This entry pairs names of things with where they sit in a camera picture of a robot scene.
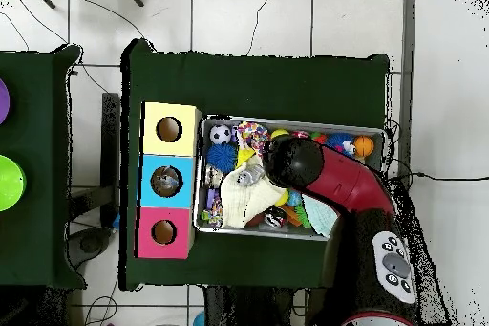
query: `orange toy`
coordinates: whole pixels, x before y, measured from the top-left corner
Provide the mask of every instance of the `orange toy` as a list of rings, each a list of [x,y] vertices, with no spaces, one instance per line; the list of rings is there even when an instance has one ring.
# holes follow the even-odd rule
[[[361,158],[369,156],[373,152],[373,140],[366,136],[359,136],[354,142],[356,155]]]
[[[287,214],[287,220],[295,227],[300,227],[301,221],[299,221],[299,215],[297,215],[292,206],[280,206]]]

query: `soccer ball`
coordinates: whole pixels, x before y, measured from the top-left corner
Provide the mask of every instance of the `soccer ball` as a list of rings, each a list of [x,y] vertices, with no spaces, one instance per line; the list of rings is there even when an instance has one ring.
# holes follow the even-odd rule
[[[229,143],[231,140],[231,129],[225,125],[213,126],[210,130],[210,140],[214,144]]]

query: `purple bowl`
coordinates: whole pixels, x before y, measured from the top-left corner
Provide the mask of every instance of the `purple bowl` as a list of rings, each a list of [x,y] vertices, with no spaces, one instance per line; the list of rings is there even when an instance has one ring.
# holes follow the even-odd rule
[[[7,90],[6,85],[0,79],[0,123],[2,123],[7,117],[10,107],[11,98],[9,96],[9,90]]]

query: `dark green mat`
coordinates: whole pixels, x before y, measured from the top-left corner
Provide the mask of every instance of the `dark green mat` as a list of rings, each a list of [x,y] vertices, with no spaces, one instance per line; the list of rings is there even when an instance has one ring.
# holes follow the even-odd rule
[[[66,74],[76,46],[52,54],[0,53],[11,112],[0,125],[0,154],[23,168],[21,200],[0,212],[0,284],[82,288],[65,257],[68,219]]]
[[[122,155],[122,165],[129,162],[129,169],[121,175],[121,185],[128,180],[121,201],[131,200],[127,222],[133,224],[127,236],[121,236],[120,268],[122,276],[126,270],[128,288],[139,283],[328,285],[331,256],[325,242],[198,232],[187,260],[136,259],[140,103],[191,104],[204,114],[382,128],[388,58],[383,54],[369,59],[158,54],[140,40],[126,48],[122,70],[123,135],[129,120],[129,155]]]

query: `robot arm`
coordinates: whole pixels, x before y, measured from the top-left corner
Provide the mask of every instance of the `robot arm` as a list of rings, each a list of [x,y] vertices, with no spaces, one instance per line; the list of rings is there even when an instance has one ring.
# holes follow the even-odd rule
[[[264,169],[276,185],[334,207],[345,219],[329,321],[333,326],[414,326],[415,292],[393,202],[365,165],[319,143],[281,135],[266,142]]]

